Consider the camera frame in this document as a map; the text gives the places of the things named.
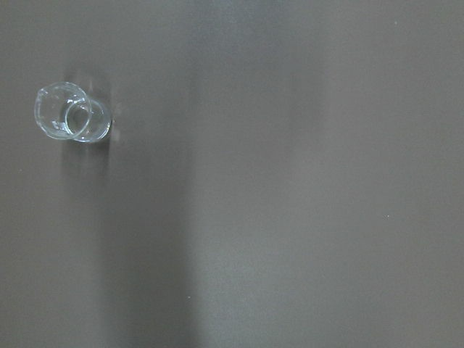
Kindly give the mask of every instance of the clear glass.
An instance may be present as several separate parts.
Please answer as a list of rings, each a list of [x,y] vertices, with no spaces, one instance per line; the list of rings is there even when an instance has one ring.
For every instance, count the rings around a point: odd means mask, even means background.
[[[95,142],[103,139],[111,127],[109,110],[71,82],[41,88],[34,116],[47,136],[60,140]]]

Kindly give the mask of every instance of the gray table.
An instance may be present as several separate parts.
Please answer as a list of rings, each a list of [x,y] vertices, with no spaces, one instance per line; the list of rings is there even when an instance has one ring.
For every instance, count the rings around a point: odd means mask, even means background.
[[[2,348],[463,346],[464,1],[3,2]]]

